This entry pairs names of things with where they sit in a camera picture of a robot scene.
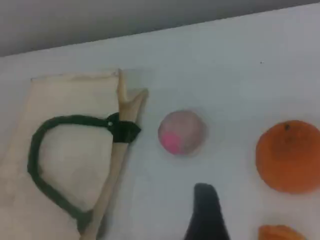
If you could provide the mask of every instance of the white surface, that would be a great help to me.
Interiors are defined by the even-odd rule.
[[[108,239],[181,240],[198,182],[216,187],[234,240],[256,240],[261,224],[319,239],[320,192],[275,192],[255,168],[257,139],[273,124],[302,119],[320,127],[319,23],[314,4],[0,58],[1,152],[29,78],[125,69],[130,88],[150,93]],[[159,123],[177,109],[195,110],[208,125],[197,156],[177,158],[158,143]]]

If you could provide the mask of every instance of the black object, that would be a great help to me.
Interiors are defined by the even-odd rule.
[[[194,187],[193,214],[184,240],[230,240],[218,194],[210,184]]]
[[[65,210],[72,218],[76,219],[77,229],[79,233],[83,233],[92,220],[93,211],[82,211],[77,206],[72,205],[60,192],[40,176],[39,151],[41,143],[48,131],[60,125],[84,125],[105,128],[112,133],[114,143],[131,143],[141,129],[134,122],[120,121],[118,112],[104,119],[85,115],[70,115],[57,116],[45,121],[32,136],[27,164],[28,173],[41,192]]]

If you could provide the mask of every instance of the dark green strap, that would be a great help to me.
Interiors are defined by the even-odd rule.
[[[113,135],[114,143],[131,143],[141,129],[131,121],[120,121],[119,113],[114,113],[108,118],[97,118],[85,115],[57,116],[45,121],[34,133],[28,156],[27,171],[38,189],[43,192],[60,208],[65,210],[77,221],[79,233],[83,233],[92,220],[93,211],[82,211],[70,203],[60,192],[45,182],[40,176],[39,151],[46,133],[59,125],[84,125],[105,128]]]

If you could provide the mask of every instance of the canvas bag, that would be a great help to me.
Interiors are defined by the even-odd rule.
[[[104,120],[113,116],[115,121],[133,123],[145,96],[143,90],[127,100],[118,71],[33,79],[25,111],[0,165],[1,239],[96,239],[128,142],[114,143],[115,136],[108,129],[81,124],[61,124],[41,139],[38,174],[71,205],[90,212],[81,231],[77,220],[35,184],[30,159],[28,163],[30,147],[43,123],[60,116]]]

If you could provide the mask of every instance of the orange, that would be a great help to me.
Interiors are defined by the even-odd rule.
[[[263,225],[259,228],[258,240],[306,240],[306,238],[285,225]]]
[[[279,192],[313,191],[320,186],[320,131],[299,120],[276,124],[256,145],[256,167]]]

